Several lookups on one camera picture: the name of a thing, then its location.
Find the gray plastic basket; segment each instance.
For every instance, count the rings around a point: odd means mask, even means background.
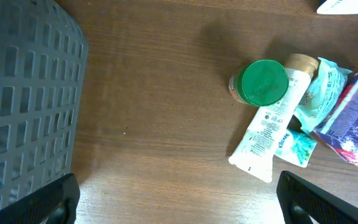
[[[70,172],[88,43],[52,0],[0,0],[0,209]]]

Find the teal packet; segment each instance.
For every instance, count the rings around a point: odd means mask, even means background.
[[[306,168],[316,145],[317,141],[307,134],[287,129],[278,143],[275,155],[294,165]]]
[[[339,68],[335,62],[321,57],[319,59],[318,76],[311,82],[294,111],[306,134],[323,122],[334,108],[347,82],[347,75],[352,73],[348,69]]]

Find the green lid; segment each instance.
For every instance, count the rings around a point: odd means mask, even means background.
[[[236,84],[245,102],[268,106],[283,98],[289,80],[283,65],[274,60],[259,60],[241,71]]]

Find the purple package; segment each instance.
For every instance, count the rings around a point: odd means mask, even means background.
[[[314,132],[344,160],[358,166],[358,73]]]

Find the wood grain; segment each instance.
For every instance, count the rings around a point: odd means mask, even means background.
[[[282,170],[358,207],[358,168],[322,146],[307,169],[274,158],[271,184],[227,161],[257,111],[231,97],[231,72],[290,53],[357,71],[358,15],[317,15],[315,0],[57,2],[90,49],[77,223],[283,223]]]

